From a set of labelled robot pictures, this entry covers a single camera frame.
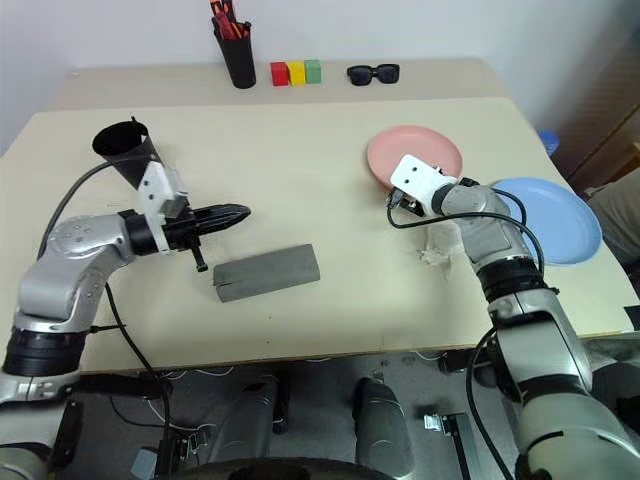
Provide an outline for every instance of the blue plate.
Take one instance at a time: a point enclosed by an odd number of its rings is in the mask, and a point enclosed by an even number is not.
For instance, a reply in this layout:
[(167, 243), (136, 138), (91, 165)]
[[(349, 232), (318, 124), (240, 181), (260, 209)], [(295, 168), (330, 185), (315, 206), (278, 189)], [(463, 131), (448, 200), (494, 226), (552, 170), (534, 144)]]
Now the blue plate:
[[(602, 243), (602, 229), (589, 206), (575, 193), (540, 178), (502, 180), (495, 188), (516, 195), (527, 209), (527, 226), (538, 237), (548, 265), (575, 265), (593, 257)], [(520, 209), (501, 197), (520, 220)], [(525, 236), (535, 256), (531, 241)]]

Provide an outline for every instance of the green block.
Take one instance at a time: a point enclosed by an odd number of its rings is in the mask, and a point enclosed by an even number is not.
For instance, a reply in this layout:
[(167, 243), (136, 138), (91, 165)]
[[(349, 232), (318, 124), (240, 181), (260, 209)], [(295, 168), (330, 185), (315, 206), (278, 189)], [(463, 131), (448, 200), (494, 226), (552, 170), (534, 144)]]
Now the green block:
[(304, 70), (307, 76), (307, 83), (320, 83), (322, 81), (320, 60), (305, 60)]

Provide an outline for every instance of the silver robot arm segment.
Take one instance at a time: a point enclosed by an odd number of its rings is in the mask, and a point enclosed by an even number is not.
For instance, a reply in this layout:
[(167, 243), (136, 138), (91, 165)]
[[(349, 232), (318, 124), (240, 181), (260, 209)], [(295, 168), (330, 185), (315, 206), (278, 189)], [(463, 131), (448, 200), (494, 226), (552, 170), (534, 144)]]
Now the silver robot arm segment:
[[(460, 185), (410, 155), (391, 181), (435, 215), (509, 215), (491, 188)], [(487, 350), (499, 385), (523, 404), (520, 445), (530, 472), (553, 479), (640, 478), (640, 455), (616, 417), (589, 395), (586, 352), (518, 227), (496, 218), (455, 222), (497, 329)]]
[(143, 214), (129, 210), (58, 225), (20, 283), (0, 370), (2, 478), (44, 479), (72, 458), (82, 405), (68, 397), (80, 380), (85, 338), (109, 276), (136, 256), (169, 250), (191, 250), (204, 271), (199, 237), (251, 213), (233, 204), (191, 209), (177, 172), (153, 161), (138, 193)]

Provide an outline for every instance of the floor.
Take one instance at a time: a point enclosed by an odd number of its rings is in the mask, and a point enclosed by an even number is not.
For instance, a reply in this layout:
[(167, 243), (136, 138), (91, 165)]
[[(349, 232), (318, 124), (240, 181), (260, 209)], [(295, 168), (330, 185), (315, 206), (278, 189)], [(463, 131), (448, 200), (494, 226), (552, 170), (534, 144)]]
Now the floor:
[[(289, 372), (292, 380), (290, 429), (286, 435), (273, 437), (273, 456), (326, 457), (353, 461), (355, 436), (350, 404), (353, 388), (359, 378), (381, 373), (405, 410), (417, 463), (416, 478), (461, 478), (452, 440), (441, 433), (426, 431), (422, 415), (425, 411), (439, 414), (468, 412), (464, 375), (444, 375), (440, 373), (437, 362), (425, 361), (413, 353), (336, 358), (320, 363), (297, 361), (243, 365), (235, 367), (224, 377), (188, 372), (172, 382), (173, 422), (189, 426), (201, 423), (220, 424), (235, 395), (246, 384), (261, 374), (279, 370)], [(224, 372), (225, 369), (210, 371)], [(616, 370), (615, 373), (613, 380), (598, 382), (598, 388), (604, 397), (614, 401), (611, 392), (614, 384), (620, 382), (635, 385), (635, 394), (638, 393), (640, 375), (636, 372), (630, 374), (625, 368)], [(634, 378), (638, 381), (629, 382), (629, 375), (636, 375)], [(474, 391), (478, 409), (489, 433), (507, 465), (513, 466), (516, 448), (501, 396), (496, 389), (486, 389), (477, 384)], [(631, 390), (625, 393), (634, 394)], [(80, 446), (75, 461), (57, 478), (135, 478), (129, 470), (138, 449), (142, 446), (157, 446), (161, 430), (123, 423), (113, 413), (106, 397), (85, 395), (81, 400), (85, 404), (85, 427)], [(144, 401), (117, 398), (116, 403), (130, 419), (159, 423)], [(486, 446), (478, 432), (474, 433), (484, 477), (499, 478), (499, 472)]]

